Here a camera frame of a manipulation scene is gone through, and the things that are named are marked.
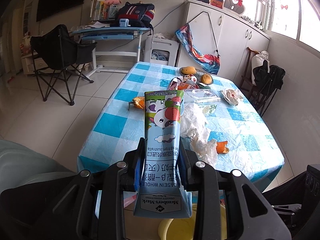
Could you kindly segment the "white bag on chair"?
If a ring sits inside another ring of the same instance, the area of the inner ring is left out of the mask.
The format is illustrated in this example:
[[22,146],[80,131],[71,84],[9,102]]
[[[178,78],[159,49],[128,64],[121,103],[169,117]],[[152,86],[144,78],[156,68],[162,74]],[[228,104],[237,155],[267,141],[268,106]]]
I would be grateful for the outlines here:
[[267,70],[269,71],[270,68],[270,62],[268,60],[268,57],[269,57],[269,53],[267,51],[261,51],[259,54],[256,54],[252,57],[251,59],[251,67],[252,67],[252,74],[251,74],[251,78],[252,78],[252,83],[253,85],[256,85],[255,84],[255,75],[253,73],[253,70],[254,68],[257,68],[257,67],[261,67],[264,63],[264,61],[266,60],[267,61]]

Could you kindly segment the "white low drawer cabinet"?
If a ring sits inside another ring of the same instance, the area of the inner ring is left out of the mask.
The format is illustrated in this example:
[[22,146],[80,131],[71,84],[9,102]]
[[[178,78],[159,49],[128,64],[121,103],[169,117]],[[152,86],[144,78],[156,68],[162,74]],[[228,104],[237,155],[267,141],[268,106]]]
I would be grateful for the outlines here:
[[24,75],[32,75],[34,74],[35,69],[42,69],[47,67],[47,64],[41,57],[38,56],[36,52],[34,54],[30,53],[28,55],[22,56],[21,64]]

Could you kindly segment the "blue milk carton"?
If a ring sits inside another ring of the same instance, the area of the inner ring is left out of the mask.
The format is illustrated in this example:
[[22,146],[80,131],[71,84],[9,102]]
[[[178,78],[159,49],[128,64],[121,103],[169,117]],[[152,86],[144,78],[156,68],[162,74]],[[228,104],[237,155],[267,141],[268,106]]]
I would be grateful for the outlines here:
[[146,92],[145,160],[134,214],[148,218],[188,218],[191,193],[179,175],[182,90]]

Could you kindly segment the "orange peel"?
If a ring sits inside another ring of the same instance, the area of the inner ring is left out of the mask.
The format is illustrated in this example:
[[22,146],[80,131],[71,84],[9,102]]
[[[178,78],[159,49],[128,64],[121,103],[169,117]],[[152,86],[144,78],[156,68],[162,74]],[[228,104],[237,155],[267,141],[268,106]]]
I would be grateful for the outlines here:
[[216,143],[216,151],[217,154],[226,154],[229,152],[229,148],[227,147],[228,141],[220,141]]
[[133,98],[132,103],[137,109],[144,109],[145,108],[145,99],[143,96],[137,96],[137,97]]

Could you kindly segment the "row of books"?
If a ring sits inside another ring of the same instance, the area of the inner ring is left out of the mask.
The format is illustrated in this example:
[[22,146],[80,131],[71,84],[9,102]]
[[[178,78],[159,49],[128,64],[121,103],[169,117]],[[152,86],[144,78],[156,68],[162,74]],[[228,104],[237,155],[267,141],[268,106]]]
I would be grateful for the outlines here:
[[91,0],[89,19],[91,21],[111,20],[116,17],[117,4],[107,4],[106,0]]

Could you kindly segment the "pink plush toy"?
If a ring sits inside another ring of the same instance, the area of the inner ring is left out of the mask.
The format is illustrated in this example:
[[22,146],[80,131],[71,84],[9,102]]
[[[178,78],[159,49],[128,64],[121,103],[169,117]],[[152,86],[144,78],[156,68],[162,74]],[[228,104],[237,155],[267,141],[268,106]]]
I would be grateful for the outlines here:
[[119,5],[121,4],[120,0],[104,0],[104,4],[111,6],[111,5]]

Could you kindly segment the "blue checkered tablecloth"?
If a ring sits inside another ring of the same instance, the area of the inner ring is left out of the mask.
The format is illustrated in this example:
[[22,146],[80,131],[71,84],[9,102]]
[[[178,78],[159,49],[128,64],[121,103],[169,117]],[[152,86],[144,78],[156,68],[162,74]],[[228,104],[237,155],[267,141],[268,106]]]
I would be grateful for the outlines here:
[[[137,148],[144,137],[144,113],[129,106],[136,96],[146,91],[164,90],[179,71],[176,67],[139,62],[115,89],[98,116],[77,159],[79,170],[102,171],[123,159],[126,152]],[[241,170],[260,190],[264,191],[285,163],[270,130],[249,103],[237,106],[225,100],[208,116],[210,138],[226,141],[227,154],[218,156],[216,168],[229,172]]]

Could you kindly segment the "yellow mango right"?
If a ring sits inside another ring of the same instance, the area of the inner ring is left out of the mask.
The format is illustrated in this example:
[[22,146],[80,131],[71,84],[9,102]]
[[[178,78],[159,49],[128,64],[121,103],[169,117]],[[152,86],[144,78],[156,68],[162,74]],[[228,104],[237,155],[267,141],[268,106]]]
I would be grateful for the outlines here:
[[203,84],[205,84],[205,85],[210,85],[210,84],[212,84],[213,79],[212,79],[212,77],[211,77],[209,74],[204,73],[204,74],[201,76],[200,81],[201,81],[201,83],[203,83]]

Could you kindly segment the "light blue pencil sharpener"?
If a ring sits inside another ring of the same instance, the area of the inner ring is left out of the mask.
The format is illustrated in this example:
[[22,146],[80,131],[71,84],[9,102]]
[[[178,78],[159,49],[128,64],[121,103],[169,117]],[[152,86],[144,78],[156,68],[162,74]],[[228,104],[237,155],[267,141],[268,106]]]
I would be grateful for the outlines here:
[[122,27],[122,28],[129,27],[130,26],[130,20],[127,19],[127,18],[121,18],[119,20],[119,26]]

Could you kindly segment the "dark navy backpack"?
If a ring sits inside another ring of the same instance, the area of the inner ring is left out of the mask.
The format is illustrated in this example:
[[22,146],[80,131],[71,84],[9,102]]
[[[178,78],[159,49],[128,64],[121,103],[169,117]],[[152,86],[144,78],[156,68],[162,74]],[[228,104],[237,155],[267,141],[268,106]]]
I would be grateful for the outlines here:
[[126,2],[117,14],[116,20],[128,19],[132,27],[153,29],[151,21],[155,15],[155,6],[152,3],[130,3]]

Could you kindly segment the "red white snack wrapper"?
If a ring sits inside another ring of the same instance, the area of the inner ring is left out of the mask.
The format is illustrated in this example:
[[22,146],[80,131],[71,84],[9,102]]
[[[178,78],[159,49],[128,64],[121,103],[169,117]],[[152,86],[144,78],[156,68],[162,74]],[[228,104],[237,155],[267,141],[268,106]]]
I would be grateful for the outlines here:
[[174,77],[169,85],[168,90],[185,90],[185,89],[199,89],[197,78],[193,75]]

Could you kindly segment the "clear plastic bottle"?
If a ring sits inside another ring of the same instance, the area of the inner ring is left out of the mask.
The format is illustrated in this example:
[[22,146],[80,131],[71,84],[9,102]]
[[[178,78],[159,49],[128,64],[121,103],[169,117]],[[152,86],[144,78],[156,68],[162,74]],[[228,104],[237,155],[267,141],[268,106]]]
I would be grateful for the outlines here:
[[185,89],[184,101],[198,105],[204,115],[213,115],[221,98],[211,89]]

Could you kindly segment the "white tissue paper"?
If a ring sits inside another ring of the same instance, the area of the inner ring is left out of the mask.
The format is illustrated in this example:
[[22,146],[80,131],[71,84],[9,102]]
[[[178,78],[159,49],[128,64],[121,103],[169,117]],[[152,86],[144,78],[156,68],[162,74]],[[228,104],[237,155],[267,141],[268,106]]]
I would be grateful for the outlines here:
[[180,136],[189,139],[189,148],[197,154],[199,160],[213,168],[217,162],[217,140],[209,139],[210,129],[207,119],[195,103],[185,103],[181,116]]

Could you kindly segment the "small crumpled tissue wad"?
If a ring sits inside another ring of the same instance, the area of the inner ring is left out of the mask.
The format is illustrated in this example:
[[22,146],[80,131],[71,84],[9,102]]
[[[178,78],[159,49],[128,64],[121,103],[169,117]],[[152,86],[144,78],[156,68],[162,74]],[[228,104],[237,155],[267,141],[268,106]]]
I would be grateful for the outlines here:
[[237,106],[244,99],[239,89],[224,89],[220,93],[229,105]]

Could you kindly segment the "folded black chair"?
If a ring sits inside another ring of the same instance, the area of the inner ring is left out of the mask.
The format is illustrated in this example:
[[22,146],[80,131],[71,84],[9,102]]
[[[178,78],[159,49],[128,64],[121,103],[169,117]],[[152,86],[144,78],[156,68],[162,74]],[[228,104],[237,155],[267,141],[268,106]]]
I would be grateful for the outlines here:
[[271,104],[276,92],[281,90],[284,84],[285,69],[277,65],[268,65],[264,60],[263,64],[253,69],[255,86],[258,91],[253,96],[253,107],[260,111],[262,117]]

